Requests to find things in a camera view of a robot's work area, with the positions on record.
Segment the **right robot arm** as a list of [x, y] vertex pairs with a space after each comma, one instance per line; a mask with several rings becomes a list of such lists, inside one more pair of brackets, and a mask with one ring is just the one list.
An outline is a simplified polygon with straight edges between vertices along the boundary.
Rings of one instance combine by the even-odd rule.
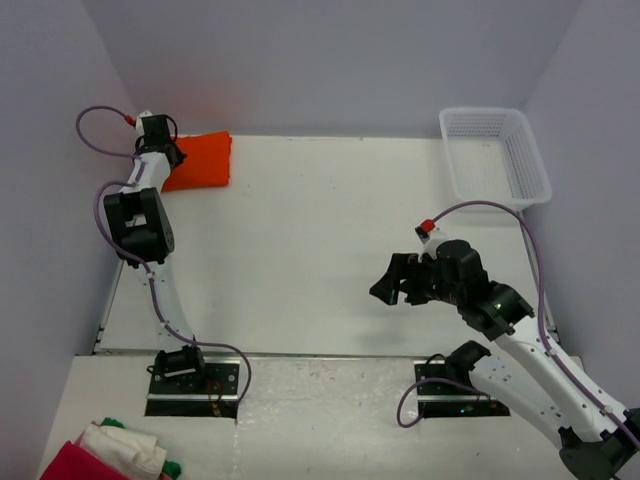
[[539, 326], [526, 300], [490, 279], [468, 242], [393, 254], [369, 293], [386, 305], [397, 304], [401, 294], [410, 305], [452, 305], [468, 326], [507, 353], [524, 377], [487, 347], [468, 341], [446, 357], [442, 381], [459, 393], [492, 397], [525, 419], [558, 449], [575, 478], [614, 479], [638, 453], [638, 410], [589, 379]]

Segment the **orange t shirt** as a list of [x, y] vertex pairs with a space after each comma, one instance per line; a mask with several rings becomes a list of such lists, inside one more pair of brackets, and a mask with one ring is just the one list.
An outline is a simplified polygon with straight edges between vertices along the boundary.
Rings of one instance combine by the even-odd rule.
[[232, 137], [228, 131], [181, 136], [177, 146], [186, 158], [166, 179], [162, 192], [229, 185]]

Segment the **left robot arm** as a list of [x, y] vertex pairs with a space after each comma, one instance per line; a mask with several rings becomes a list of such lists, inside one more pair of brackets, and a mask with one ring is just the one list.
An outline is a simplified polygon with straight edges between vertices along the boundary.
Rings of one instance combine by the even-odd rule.
[[171, 263], [175, 237], [161, 199], [162, 187], [186, 155], [170, 116], [145, 111], [126, 121], [139, 133], [132, 173], [125, 182], [108, 184], [117, 192], [97, 194], [94, 216], [103, 237], [149, 295], [158, 342], [151, 375], [195, 393], [206, 385], [208, 369], [177, 293]]

